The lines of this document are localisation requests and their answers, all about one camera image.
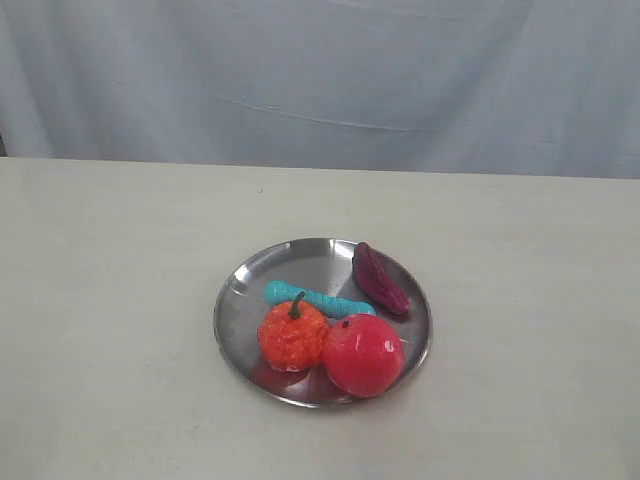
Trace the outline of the teal toy bone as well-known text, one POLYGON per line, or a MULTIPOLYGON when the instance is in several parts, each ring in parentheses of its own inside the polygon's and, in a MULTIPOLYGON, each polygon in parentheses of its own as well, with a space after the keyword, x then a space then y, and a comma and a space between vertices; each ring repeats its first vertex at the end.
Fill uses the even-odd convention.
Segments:
POLYGON ((301 293, 304 294, 302 297, 303 301, 306 301, 328 317, 340 319, 356 314, 376 315, 374 307, 366 302, 329 296, 283 281, 268 282, 264 289, 264 299, 269 305, 275 306, 284 302, 293 301, 301 293))

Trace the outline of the round stainless steel plate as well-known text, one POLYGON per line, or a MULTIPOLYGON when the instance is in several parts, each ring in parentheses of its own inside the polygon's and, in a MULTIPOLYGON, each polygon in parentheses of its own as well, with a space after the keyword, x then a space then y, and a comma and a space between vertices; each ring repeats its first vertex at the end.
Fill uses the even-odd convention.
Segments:
MULTIPOLYGON (((353 241, 302 238, 273 245, 246 259, 221 287, 213 311, 213 332, 219 351, 231 368, 256 391, 274 399, 311 409, 356 403, 356 398, 332 384, 322 367, 305 372, 277 372, 263 360, 257 328, 269 310, 264 290, 271 281, 284 281, 329 296, 364 301, 352 278, 353 241)), ((429 301, 419 282, 399 262, 382 257, 385 270, 405 292, 410 311, 394 315, 380 304, 378 315, 399 335, 404 364, 393 392, 413 380, 429 353, 433 321, 429 301)))

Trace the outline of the purple toy sweet potato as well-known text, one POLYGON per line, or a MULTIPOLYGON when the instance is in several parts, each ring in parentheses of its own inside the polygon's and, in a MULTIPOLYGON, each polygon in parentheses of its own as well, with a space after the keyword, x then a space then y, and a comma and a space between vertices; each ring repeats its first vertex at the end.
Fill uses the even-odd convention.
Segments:
POLYGON ((380 254, 366 242, 355 246, 352 274, 357 286, 395 315, 406 315, 410 302, 404 291, 387 274, 380 254))

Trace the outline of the orange toy pumpkin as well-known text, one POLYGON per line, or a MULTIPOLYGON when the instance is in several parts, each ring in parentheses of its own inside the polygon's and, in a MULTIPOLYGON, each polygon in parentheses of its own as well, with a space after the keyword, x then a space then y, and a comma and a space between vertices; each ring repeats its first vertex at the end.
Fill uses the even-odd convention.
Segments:
POLYGON ((305 301, 305 292, 274 306, 257 329, 260 352, 280 372, 301 372, 322 363, 329 324, 305 301))

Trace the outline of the red toy apple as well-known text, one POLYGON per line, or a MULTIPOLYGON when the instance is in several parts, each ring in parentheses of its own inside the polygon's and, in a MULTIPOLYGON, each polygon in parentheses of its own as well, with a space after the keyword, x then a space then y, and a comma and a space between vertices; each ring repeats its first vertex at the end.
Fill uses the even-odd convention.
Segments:
POLYGON ((373 398, 399 377, 404 352, 387 322, 374 315, 356 314, 329 328, 322 359, 337 388, 354 397, 373 398))

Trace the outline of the white backdrop cloth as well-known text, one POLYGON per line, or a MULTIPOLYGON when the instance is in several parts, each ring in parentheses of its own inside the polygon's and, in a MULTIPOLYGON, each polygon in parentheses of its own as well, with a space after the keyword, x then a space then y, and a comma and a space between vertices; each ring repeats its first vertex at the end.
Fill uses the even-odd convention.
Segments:
POLYGON ((635 178, 635 1, 5 1, 19 157, 635 178))

